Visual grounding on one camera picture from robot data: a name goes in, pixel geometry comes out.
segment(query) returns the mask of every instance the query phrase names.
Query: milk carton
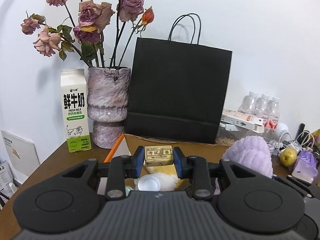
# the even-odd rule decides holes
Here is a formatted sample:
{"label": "milk carton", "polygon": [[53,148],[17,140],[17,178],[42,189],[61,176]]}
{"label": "milk carton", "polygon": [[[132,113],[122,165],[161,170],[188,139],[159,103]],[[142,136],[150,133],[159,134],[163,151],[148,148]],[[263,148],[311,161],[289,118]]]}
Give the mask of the milk carton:
{"label": "milk carton", "polygon": [[84,69],[61,71],[61,104],[69,152],[91,149]]}

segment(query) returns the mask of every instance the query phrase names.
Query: bag handle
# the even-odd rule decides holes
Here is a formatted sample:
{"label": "bag handle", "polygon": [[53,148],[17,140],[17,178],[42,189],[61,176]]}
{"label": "bag handle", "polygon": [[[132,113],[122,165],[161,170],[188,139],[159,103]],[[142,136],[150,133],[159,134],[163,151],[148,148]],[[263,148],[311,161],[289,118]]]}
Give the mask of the bag handle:
{"label": "bag handle", "polygon": [[171,30],[170,30],[170,34],[169,34],[169,38],[168,38],[168,41],[171,41],[171,38],[172,38],[172,33],[173,33],[173,30],[174,28],[177,26],[177,24],[184,18],[184,17],[190,17],[193,21],[193,27],[194,27],[194,31],[193,31],[193,35],[192,35],[192,39],[191,39],[191,42],[193,42],[193,38],[195,36],[195,33],[196,33],[196,23],[195,23],[195,20],[194,18],[191,16],[191,15],[195,15],[198,17],[199,19],[199,34],[198,34],[198,40],[197,40],[197,44],[199,44],[199,40],[200,40],[200,35],[201,35],[201,27],[202,27],[202,23],[201,23],[201,19],[199,17],[199,15],[197,15],[196,13],[188,13],[188,14],[183,14],[181,16],[179,16],[173,23],[172,27],[171,27]]}

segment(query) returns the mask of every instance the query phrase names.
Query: purple bag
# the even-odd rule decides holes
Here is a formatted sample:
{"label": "purple bag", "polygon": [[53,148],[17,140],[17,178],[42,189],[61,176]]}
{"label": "purple bag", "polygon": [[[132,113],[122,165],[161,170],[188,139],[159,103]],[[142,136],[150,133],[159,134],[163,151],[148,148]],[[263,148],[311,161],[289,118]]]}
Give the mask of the purple bag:
{"label": "purple bag", "polygon": [[318,176],[317,161],[310,151],[300,151],[294,165],[292,176],[312,183]]}

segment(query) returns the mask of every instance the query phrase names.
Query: yellow pear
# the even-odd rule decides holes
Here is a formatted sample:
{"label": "yellow pear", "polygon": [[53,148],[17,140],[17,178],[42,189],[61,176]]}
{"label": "yellow pear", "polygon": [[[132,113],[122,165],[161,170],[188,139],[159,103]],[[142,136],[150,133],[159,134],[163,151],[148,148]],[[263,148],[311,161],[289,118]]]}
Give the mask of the yellow pear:
{"label": "yellow pear", "polygon": [[290,167],[295,164],[297,156],[298,154],[295,149],[286,148],[280,155],[280,161],[284,166]]}

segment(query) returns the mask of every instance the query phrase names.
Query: metal screw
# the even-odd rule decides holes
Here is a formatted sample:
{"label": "metal screw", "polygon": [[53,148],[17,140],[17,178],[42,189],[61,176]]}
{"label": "metal screw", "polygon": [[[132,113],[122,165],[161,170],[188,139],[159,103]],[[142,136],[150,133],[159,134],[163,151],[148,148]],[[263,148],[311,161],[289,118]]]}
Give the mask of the metal screw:
{"label": "metal screw", "polygon": [[111,198],[117,198],[117,197],[121,197],[123,195],[123,192],[119,189],[112,189],[110,191],[108,191],[107,195]]}
{"label": "metal screw", "polygon": [[196,190],[195,195],[197,197],[208,197],[210,196],[210,191],[207,189],[198,189]]}

